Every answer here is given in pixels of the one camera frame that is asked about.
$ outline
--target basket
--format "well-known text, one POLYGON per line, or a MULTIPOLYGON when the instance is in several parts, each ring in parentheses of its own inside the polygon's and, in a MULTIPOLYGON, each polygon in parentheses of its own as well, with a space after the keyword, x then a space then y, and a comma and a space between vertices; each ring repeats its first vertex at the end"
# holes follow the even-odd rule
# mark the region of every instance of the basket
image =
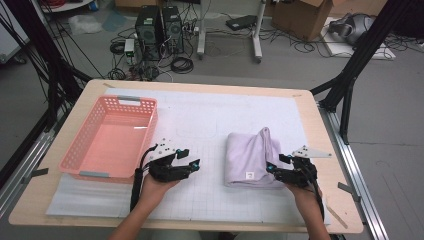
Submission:
POLYGON ((60 162, 60 171, 82 180, 132 183, 156 128, 156 106, 151 98, 100 96, 60 162))

